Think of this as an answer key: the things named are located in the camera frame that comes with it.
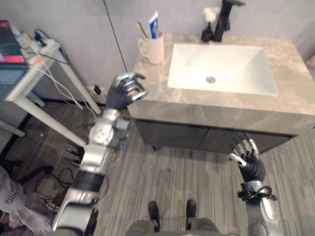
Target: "striped carpet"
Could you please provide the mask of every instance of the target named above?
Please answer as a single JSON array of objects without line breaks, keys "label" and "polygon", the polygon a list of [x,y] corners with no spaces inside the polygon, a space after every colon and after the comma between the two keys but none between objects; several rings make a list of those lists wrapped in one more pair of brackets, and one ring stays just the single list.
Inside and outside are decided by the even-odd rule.
[{"label": "striped carpet", "polygon": [[[80,137],[87,139],[86,124],[93,122],[89,111],[66,104],[49,103],[44,110]],[[15,169],[19,178],[41,164],[50,164],[58,174],[70,166],[63,156],[65,138],[35,118],[25,129],[7,159],[22,159]],[[226,155],[163,147],[154,152],[146,146],[133,126],[123,144],[124,158],[109,175],[107,195],[97,204],[99,218],[96,236],[123,236],[133,221],[148,219],[147,204],[156,200],[161,230],[185,228],[185,206],[197,202],[197,214],[211,218],[222,233],[247,235],[245,204],[237,198],[242,182],[236,164]],[[277,204],[286,236],[315,235],[315,129],[262,155],[267,169],[265,183],[278,196]],[[25,184],[32,191],[38,178]],[[60,189],[53,179],[45,179],[39,190],[51,194]]]}]

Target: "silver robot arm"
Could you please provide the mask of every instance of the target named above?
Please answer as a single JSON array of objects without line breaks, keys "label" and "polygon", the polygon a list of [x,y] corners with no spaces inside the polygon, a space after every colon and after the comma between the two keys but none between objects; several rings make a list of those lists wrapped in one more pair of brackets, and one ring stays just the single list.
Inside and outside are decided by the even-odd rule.
[{"label": "silver robot arm", "polygon": [[237,162],[245,183],[238,197],[246,202],[248,236],[283,236],[277,199],[270,186],[263,184],[266,171],[254,140],[245,133],[234,138],[230,159]]},{"label": "silver robot arm", "polygon": [[80,164],[74,184],[68,189],[55,217],[51,235],[92,235],[98,211],[94,204],[100,198],[100,189],[112,163],[114,147],[129,124],[121,117],[121,109],[143,98],[147,91],[137,79],[143,75],[127,73],[115,77],[107,94],[107,109],[97,118],[89,133],[89,144]]}]

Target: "toothpaste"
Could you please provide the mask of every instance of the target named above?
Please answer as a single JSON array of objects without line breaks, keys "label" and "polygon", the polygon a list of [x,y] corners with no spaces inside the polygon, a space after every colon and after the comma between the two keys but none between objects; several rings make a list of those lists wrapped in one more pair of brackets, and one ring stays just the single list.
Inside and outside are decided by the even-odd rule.
[{"label": "toothpaste", "polygon": [[156,11],[149,20],[151,38],[158,38],[158,12]]}]

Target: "sink basin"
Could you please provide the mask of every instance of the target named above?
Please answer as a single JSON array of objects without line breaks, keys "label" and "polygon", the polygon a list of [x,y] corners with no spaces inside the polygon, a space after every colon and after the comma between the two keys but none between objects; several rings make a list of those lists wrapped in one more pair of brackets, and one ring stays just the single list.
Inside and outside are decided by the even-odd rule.
[{"label": "sink basin", "polygon": [[175,43],[168,87],[277,96],[262,47]]}]

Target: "gray countertop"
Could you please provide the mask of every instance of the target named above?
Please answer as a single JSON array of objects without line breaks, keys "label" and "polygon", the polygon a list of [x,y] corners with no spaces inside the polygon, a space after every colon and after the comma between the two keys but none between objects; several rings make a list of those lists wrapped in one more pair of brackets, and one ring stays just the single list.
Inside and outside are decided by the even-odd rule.
[{"label": "gray countertop", "polygon": [[286,134],[315,126],[315,83],[291,40],[225,36],[219,43],[263,47],[278,96],[169,88],[174,43],[203,42],[199,35],[166,33],[162,64],[139,54],[134,71],[147,77],[143,86],[149,95],[130,105],[134,118]]}]

